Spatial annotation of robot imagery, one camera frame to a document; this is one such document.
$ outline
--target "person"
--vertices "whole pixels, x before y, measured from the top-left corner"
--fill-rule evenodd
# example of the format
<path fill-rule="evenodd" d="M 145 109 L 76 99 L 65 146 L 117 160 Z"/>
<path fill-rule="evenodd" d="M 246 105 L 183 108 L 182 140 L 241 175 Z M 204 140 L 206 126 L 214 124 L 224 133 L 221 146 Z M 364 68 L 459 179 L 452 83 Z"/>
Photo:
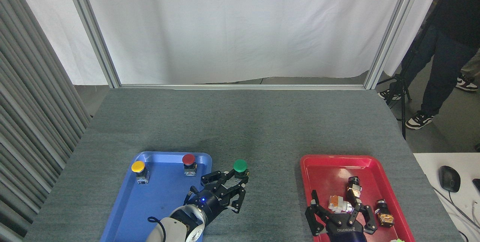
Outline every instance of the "person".
<path fill-rule="evenodd" d="M 463 91 L 477 91 L 478 86 L 473 82 L 480 77 L 480 49 L 477 54 L 463 66 L 459 77 L 456 79 L 456 88 Z"/>
<path fill-rule="evenodd" d="M 421 129 L 432 122 L 456 86 L 462 67 L 480 47 L 480 0 L 443 0 L 437 7 L 403 75 L 408 87 L 433 56 L 421 108 L 405 123 L 410 129 Z M 401 93 L 401 82 L 396 81 L 378 95 L 384 100 L 399 100 Z"/>

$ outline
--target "gripper logo text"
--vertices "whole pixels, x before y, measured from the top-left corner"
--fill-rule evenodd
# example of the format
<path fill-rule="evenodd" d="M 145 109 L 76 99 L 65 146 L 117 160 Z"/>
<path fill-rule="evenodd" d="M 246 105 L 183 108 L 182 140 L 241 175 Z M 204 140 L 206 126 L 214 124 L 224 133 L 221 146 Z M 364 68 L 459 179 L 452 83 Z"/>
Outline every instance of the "gripper logo text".
<path fill-rule="evenodd" d="M 343 229 L 337 229 L 337 232 L 355 232 L 355 227 L 352 228 L 343 228 Z"/>

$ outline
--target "blue tray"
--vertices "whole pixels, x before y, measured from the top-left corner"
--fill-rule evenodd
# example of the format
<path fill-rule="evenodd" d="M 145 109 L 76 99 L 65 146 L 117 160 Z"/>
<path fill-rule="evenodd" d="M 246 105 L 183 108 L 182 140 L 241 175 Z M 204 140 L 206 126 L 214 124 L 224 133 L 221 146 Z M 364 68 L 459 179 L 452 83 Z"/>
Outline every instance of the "blue tray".
<path fill-rule="evenodd" d="M 211 173 L 212 159 L 206 153 L 192 153 L 197 162 L 197 175 L 183 173 L 183 152 L 144 151 L 135 156 L 145 162 L 150 171 L 148 184 L 138 184 L 135 173 L 129 169 L 118 192 L 117 200 L 106 223 L 101 242 L 144 242 L 154 229 L 155 223 L 147 221 L 150 216 L 161 220 L 183 205 L 190 189 L 200 185 L 200 177 Z"/>

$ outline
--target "computer mouse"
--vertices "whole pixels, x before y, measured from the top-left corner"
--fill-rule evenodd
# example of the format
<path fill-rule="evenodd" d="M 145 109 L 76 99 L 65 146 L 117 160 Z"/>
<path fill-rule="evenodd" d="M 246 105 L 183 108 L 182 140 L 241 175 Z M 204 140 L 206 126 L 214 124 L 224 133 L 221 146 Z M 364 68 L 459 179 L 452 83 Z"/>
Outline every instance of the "computer mouse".
<path fill-rule="evenodd" d="M 456 193 L 460 189 L 460 175 L 450 166 L 443 165 L 438 171 L 440 186 L 446 191 Z"/>

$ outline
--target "gray curtain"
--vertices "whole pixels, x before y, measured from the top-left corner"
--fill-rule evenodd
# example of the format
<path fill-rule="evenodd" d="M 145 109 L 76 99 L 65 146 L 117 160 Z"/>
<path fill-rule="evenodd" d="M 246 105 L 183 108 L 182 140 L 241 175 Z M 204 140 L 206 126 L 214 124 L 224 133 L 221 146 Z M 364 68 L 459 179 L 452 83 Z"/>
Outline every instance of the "gray curtain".
<path fill-rule="evenodd" d="M 0 241 L 21 241 L 90 116 L 25 0 L 0 0 Z"/>

